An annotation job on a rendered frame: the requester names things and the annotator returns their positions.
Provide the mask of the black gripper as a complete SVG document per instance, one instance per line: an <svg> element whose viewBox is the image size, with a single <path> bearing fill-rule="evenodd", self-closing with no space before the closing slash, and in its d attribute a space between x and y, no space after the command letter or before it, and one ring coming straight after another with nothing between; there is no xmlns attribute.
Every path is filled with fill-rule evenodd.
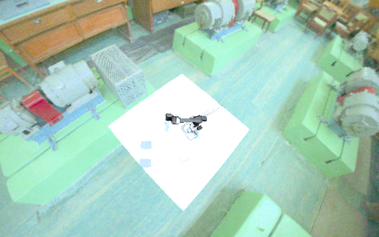
<svg viewBox="0 0 379 237"><path fill-rule="evenodd" d="M199 126L199 124L197 124L197 123L195 123L195 122L192 122L193 124L194 124L194 126L195 127L197 127L197 130L199 131L199 130L201 130L203 127L200 125Z"/></svg>

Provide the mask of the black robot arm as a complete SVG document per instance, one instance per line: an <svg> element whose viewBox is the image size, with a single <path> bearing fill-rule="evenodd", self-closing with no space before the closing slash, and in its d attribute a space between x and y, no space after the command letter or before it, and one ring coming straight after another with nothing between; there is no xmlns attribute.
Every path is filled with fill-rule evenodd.
<svg viewBox="0 0 379 237"><path fill-rule="evenodd" d="M177 118L179 119L179 123L177 123ZM171 113L165 114L165 120L170 121L172 124L183 124L187 122L195 122L197 124L203 123L203 121L207 121L207 116L193 116L193 118L180 118L179 116L174 116Z"/></svg>

